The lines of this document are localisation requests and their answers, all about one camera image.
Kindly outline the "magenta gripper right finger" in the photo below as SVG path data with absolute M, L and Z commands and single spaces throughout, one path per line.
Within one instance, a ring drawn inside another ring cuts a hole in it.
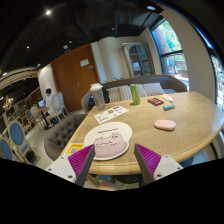
M 145 185 L 182 169 L 170 155 L 159 155 L 140 144 L 135 144 L 134 154 Z

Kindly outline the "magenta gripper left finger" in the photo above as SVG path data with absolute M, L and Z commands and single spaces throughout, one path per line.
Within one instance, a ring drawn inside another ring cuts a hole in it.
M 89 145 L 70 156 L 59 157 L 47 171 L 83 187 L 94 156 L 95 147 Z

